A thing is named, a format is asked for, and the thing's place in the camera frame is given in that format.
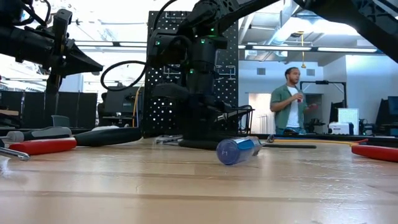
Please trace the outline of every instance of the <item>pegboard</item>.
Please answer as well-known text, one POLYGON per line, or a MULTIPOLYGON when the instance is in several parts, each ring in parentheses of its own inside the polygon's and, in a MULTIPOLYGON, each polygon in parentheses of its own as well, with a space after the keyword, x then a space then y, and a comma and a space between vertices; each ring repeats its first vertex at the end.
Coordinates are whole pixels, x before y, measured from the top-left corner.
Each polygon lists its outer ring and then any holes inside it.
MULTIPOLYGON (((153 30, 154 19, 158 11, 149 12, 148 34, 153 30)), ((160 17, 158 29, 177 29, 178 25, 190 12, 166 11, 160 17)), ((216 72, 220 78, 215 80, 215 96, 218 100, 229 103, 233 107, 238 106, 238 24, 235 22, 224 32, 228 39, 228 48, 217 51, 216 72)), ((181 74, 161 68, 159 71, 150 68, 145 78, 144 119, 142 129, 144 137, 156 136, 163 133, 178 133, 175 122, 175 103, 170 99, 152 97, 153 88, 160 83, 178 83, 181 74)))

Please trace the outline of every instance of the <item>man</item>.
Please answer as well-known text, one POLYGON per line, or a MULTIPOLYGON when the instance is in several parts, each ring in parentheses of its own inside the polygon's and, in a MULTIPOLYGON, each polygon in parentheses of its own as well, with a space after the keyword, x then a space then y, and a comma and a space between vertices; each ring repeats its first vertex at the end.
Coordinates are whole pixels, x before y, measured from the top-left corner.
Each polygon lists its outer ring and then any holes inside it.
POLYGON ((305 134, 304 112, 315 109, 317 105, 308 107, 303 92, 296 87, 300 80, 298 68, 287 69, 285 78, 286 84, 271 94, 271 111, 275 113, 276 134, 283 134, 286 129, 305 134))
POLYGON ((109 119, 104 119, 105 116, 116 116, 114 113, 105 112, 106 93, 101 94, 102 103, 98 103, 98 126, 111 126, 112 122, 109 119))

